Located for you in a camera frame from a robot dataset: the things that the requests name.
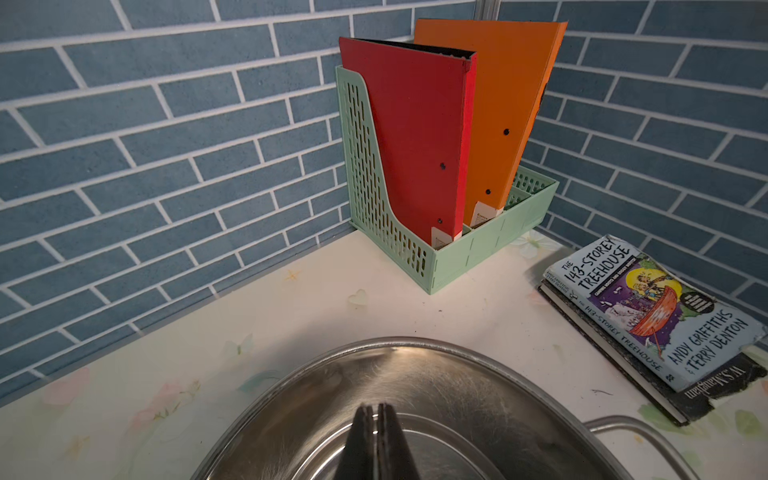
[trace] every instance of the white countertop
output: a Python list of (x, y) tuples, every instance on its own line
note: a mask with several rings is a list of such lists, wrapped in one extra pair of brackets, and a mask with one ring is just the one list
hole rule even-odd
[[(544, 269), (571, 251), (537, 245), (518, 239), (429, 296), (351, 233), (0, 409), (0, 477), (189, 478), (297, 366), (356, 340), (421, 336), (504, 363), (580, 420), (621, 414), (667, 429), (701, 478), (765, 478), (768, 382), (672, 427), (540, 297)], [(599, 438), (635, 478), (677, 478), (640, 437)]]

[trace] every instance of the book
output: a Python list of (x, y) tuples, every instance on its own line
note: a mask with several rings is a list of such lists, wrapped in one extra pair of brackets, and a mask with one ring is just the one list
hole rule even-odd
[(389, 203), (434, 248), (462, 235), (477, 71), (473, 51), (341, 38), (368, 88)]
[(545, 279), (675, 392), (766, 334), (752, 316), (610, 235), (547, 268)]
[(694, 385), (675, 392), (547, 280), (541, 282), (538, 291), (675, 425), (700, 419), (715, 408), (716, 400), (741, 392), (766, 376), (762, 366), (739, 353)]
[(420, 18), (415, 42), (478, 53), (464, 223), (502, 211), (567, 23)]

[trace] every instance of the blue brick tile wall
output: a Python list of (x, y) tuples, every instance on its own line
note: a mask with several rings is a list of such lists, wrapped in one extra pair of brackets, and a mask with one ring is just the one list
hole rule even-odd
[(339, 36), (409, 40), (415, 18), (474, 13), (16, 3), (0, 15), (0, 405), (348, 233)]
[(521, 164), (561, 182), (540, 230), (612, 233), (768, 324), (768, 2), (502, 3), (568, 21)]

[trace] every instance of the orange binder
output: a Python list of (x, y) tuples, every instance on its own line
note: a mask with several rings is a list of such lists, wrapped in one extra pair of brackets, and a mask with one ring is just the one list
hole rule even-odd
[(464, 223), (504, 210), (568, 23), (432, 20), (414, 42), (478, 55)]

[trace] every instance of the mint green file holder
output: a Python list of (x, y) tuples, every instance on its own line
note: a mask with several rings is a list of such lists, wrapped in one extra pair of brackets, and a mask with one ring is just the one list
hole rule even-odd
[(465, 225), (461, 238), (435, 250), (400, 223), (389, 206), (368, 89), (362, 76), (337, 67), (336, 88), (351, 223), (430, 295), (544, 219), (558, 182), (519, 167), (501, 215), (478, 228)]

